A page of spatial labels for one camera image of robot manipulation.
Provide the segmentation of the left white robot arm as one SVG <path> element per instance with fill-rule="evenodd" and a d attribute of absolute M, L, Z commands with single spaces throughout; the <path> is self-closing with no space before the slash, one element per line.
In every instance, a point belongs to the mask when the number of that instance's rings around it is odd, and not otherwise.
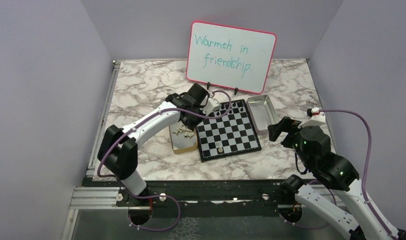
<path fill-rule="evenodd" d="M 161 104 L 143 118 L 124 127 L 109 126 L 97 153 L 102 167 L 111 171 L 111 176 L 119 180 L 130 192 L 129 199 L 135 205 L 143 205 L 148 200 L 147 184 L 139 174 L 138 150 L 161 130 L 177 122 L 194 130 L 212 112 L 220 108 L 220 103 L 210 97 L 208 91 L 197 83 L 181 94 L 169 94 Z"/>

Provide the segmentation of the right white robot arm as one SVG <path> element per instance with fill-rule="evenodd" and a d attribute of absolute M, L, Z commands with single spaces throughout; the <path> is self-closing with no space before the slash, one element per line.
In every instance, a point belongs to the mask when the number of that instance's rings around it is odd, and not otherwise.
<path fill-rule="evenodd" d="M 406 240 L 406 230 L 393 226 L 364 192 L 363 181 L 352 163 L 331 151 L 331 138 L 321 129 L 325 123 L 321 113 L 304 122 L 283 117 L 267 127 L 269 140 L 275 142 L 281 133 L 286 133 L 281 145 L 293 149 L 307 172 L 339 197 L 347 211 L 295 174 L 280 184 L 280 199 L 308 207 L 347 240 Z"/>

